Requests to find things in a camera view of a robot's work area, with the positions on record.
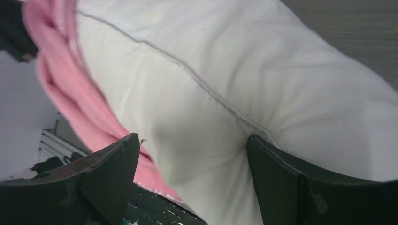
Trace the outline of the pink pillowcase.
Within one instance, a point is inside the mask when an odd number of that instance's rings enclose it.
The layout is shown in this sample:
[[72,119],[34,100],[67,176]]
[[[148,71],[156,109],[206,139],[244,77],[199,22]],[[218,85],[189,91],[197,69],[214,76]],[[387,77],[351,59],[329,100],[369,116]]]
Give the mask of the pink pillowcase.
[[178,203],[176,157],[161,141],[176,111],[166,92],[177,66],[128,29],[153,13],[141,0],[29,0],[23,21],[38,46],[38,77],[91,151],[131,132],[144,140],[134,181]]

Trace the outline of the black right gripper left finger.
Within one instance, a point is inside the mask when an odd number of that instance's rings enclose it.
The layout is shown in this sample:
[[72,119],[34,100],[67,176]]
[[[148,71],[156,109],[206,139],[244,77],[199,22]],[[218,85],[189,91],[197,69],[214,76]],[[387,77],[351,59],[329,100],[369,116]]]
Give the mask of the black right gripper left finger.
[[3,225],[120,225],[138,163],[131,133],[115,143],[31,179],[0,183]]

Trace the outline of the white pillow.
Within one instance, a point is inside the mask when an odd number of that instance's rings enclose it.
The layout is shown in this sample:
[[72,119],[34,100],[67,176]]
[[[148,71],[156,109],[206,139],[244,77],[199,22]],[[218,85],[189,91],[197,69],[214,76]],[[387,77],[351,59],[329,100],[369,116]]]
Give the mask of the white pillow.
[[89,76],[164,182],[210,225],[264,223],[259,135],[333,172],[398,177],[398,95],[279,0],[80,0]]

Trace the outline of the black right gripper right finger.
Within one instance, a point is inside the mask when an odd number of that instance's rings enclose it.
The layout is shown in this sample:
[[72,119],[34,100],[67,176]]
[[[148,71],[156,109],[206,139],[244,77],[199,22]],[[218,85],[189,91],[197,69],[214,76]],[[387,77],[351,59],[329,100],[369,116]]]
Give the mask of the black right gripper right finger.
[[246,143],[266,225],[395,225],[397,181],[377,182],[332,172],[290,155],[259,136]]

